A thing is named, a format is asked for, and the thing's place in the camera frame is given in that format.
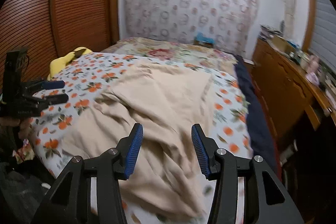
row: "floral bedspread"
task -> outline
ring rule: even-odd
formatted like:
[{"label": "floral bedspread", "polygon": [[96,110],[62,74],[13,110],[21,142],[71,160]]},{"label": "floral bedspread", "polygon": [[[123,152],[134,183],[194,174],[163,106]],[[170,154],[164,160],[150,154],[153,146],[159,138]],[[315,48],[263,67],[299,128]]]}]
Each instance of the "floral bedspread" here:
[{"label": "floral bedspread", "polygon": [[[135,62],[147,59],[154,63],[186,67],[201,70],[213,75],[214,117],[210,137],[219,147],[231,151],[234,155],[251,158],[250,138],[245,125],[247,102],[241,93],[237,80],[224,72],[193,64],[177,63],[134,55],[91,53],[78,58],[55,76],[55,80],[64,80],[63,89],[42,90],[35,94],[43,97],[50,94],[67,93],[69,101],[54,105],[42,112],[42,116],[32,119],[32,133],[29,141],[34,152],[50,173],[57,177],[71,156],[62,150],[62,137],[76,122],[79,115],[94,101],[104,89],[113,85],[121,75]],[[199,173],[200,185],[204,194],[206,212],[199,219],[189,223],[206,223],[209,217],[216,182],[209,182]],[[237,222],[241,223],[244,212],[244,185],[238,185]],[[93,210],[95,201],[91,200]],[[129,200],[123,201],[128,223],[171,223],[163,216],[144,211]]]},{"label": "floral bedspread", "polygon": [[234,64],[237,60],[233,55],[201,46],[131,37],[118,41],[117,44],[108,47],[103,52],[170,60],[236,75]]}]

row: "navy blue blanket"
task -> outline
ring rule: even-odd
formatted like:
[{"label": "navy blue blanket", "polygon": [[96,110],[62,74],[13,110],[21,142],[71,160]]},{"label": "navy blue blanket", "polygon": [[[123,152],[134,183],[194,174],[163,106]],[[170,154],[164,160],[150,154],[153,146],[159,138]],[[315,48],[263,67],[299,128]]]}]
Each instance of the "navy blue blanket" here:
[{"label": "navy blue blanket", "polygon": [[252,80],[244,65],[243,58],[236,56],[236,59],[238,60],[238,63],[235,65],[238,85],[246,100],[250,103],[248,106],[249,113],[246,117],[246,126],[251,138],[251,148],[254,151],[254,155],[262,156],[274,173],[277,174],[274,142],[269,132],[263,109],[257,96],[254,94]]}]

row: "bed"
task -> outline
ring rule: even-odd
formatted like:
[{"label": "bed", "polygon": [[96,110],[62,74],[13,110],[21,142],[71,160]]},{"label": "bed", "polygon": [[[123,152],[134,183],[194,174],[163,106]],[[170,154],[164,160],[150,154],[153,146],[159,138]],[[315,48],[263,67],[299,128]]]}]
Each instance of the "bed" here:
[{"label": "bed", "polygon": [[[38,97],[59,93],[69,95],[69,101],[66,104],[51,106],[42,113],[41,117],[32,120],[33,133],[30,143],[38,158],[53,176],[57,177],[71,158],[62,150],[62,137],[67,134],[79,115],[92,104],[94,98],[140,59],[211,73],[215,103],[210,137],[218,146],[231,151],[236,156],[251,158],[253,150],[257,151],[272,167],[272,149],[269,148],[269,139],[272,138],[263,113],[260,112],[261,106],[259,104],[260,109],[258,109],[258,102],[253,97],[252,84],[240,58],[199,46],[131,38],[118,42],[103,53],[91,53],[78,58],[54,78],[65,81],[64,89],[42,90],[35,95]],[[255,110],[252,116],[248,113]],[[201,224],[207,222],[215,182],[207,181],[201,173],[198,178],[204,195],[206,212],[202,218],[192,220],[192,223]],[[94,181],[91,192],[95,192]],[[144,211],[130,200],[124,199],[123,206],[128,223],[167,221],[161,215]],[[93,211],[96,210],[94,198],[91,199],[91,207]],[[236,223],[242,222],[243,213],[244,185],[243,179],[239,179]]]}]

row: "wooden dresser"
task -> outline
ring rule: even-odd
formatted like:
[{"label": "wooden dresser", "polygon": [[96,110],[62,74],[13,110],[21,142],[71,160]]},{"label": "wooden dresser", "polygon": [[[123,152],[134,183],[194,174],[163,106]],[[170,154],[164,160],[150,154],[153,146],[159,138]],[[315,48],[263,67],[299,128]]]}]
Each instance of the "wooden dresser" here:
[{"label": "wooden dresser", "polygon": [[[270,131],[281,151],[287,144],[290,130],[304,112],[316,130],[325,110],[331,106],[319,88],[307,82],[305,71],[267,42],[257,41],[253,61],[252,77],[256,92],[260,95]],[[335,122],[335,111],[331,115]]]}]

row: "beige cloth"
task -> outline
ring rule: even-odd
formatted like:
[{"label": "beige cloth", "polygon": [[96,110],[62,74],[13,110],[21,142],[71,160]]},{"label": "beige cloth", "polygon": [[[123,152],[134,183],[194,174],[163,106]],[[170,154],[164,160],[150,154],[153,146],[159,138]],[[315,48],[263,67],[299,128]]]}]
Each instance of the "beige cloth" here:
[{"label": "beige cloth", "polygon": [[142,146],[133,175],[120,181],[122,195],[170,219],[197,217],[203,202],[191,127],[199,123],[209,133],[211,86],[209,73],[138,63],[82,113],[63,148],[85,159],[96,157],[141,123]]}]

